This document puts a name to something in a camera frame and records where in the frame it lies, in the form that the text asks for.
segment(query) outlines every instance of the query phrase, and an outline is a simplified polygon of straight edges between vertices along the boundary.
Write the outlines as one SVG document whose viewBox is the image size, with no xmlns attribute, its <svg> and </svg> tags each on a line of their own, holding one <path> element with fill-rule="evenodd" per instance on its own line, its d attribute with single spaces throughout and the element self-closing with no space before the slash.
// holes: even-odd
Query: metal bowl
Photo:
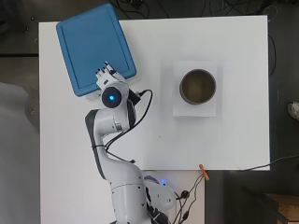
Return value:
<svg viewBox="0 0 299 224">
<path fill-rule="evenodd" d="M 215 94 L 215 78 L 206 70 L 194 69 L 181 80 L 179 92 L 188 104 L 200 105 L 208 102 Z"/>
</svg>

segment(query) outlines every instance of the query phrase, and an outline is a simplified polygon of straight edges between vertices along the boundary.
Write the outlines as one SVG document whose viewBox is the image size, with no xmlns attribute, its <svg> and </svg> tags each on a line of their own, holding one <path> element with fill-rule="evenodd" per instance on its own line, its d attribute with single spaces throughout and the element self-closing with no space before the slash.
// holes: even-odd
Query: floor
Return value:
<svg viewBox="0 0 299 224">
<path fill-rule="evenodd" d="M 17 4 L 21 20 L 29 28 L 28 33 L 9 30 L 0 33 L 0 82 L 23 87 L 30 95 L 27 117 L 38 130 L 38 58 L 8 58 L 3 54 L 37 54 L 38 23 L 40 21 L 62 21 L 83 11 L 105 3 L 104 0 L 21 0 Z M 148 0 L 151 19 L 210 17 L 222 15 L 220 0 Z M 262 0 L 251 0 L 231 10 L 224 4 L 224 14 L 238 16 L 240 12 L 256 10 Z M 269 22 L 268 31 L 274 38 L 277 50 L 277 66 L 269 78 L 270 146 L 271 161 L 276 158 L 299 154 L 299 122 L 287 111 L 289 101 L 299 101 L 299 5 L 274 3 L 277 16 Z M 144 14 L 145 7 L 140 8 Z M 117 10 L 121 20 L 126 16 Z M 132 19 L 142 19 L 130 14 Z M 273 46 L 269 44 L 270 70 L 273 69 Z M 221 223 L 276 223 L 270 214 L 254 202 L 243 188 L 259 192 L 299 196 L 299 160 L 283 161 L 272 166 L 271 172 L 211 171 L 206 183 L 206 224 Z"/>
</svg>

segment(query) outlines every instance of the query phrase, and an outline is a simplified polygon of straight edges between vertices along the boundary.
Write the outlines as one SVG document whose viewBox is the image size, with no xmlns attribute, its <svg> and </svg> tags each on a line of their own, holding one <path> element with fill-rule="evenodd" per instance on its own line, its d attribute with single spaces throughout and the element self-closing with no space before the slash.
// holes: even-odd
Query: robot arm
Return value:
<svg viewBox="0 0 299 224">
<path fill-rule="evenodd" d="M 102 90 L 101 99 L 107 108 L 90 111 L 85 122 L 98 170 L 111 188 L 116 223 L 150 224 L 142 172 L 130 162 L 109 158 L 103 142 L 105 135 L 125 132 L 134 126 L 134 105 L 139 97 L 129 90 L 124 78 L 108 63 L 104 71 L 100 70 L 96 75 L 97 85 Z"/>
</svg>

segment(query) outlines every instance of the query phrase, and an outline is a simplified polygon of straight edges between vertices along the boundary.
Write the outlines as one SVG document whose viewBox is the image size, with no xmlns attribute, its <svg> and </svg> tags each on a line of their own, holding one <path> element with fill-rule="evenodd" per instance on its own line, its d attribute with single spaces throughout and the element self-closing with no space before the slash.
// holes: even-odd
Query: blue light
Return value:
<svg viewBox="0 0 299 224">
<path fill-rule="evenodd" d="M 162 185 L 166 186 L 166 180 L 162 179 Z"/>
<path fill-rule="evenodd" d="M 114 101 L 114 100 L 115 100 L 115 96 L 110 95 L 110 96 L 109 96 L 109 100 L 110 100 L 110 101 Z"/>
</svg>

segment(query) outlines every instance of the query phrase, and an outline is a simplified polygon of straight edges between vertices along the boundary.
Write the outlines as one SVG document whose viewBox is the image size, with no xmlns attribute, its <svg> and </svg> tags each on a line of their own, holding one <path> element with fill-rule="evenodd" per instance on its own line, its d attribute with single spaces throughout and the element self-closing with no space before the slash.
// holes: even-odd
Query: white cloth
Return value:
<svg viewBox="0 0 299 224">
<path fill-rule="evenodd" d="M 39 135 L 27 120 L 28 94 L 0 83 L 0 223 L 40 223 Z"/>
</svg>

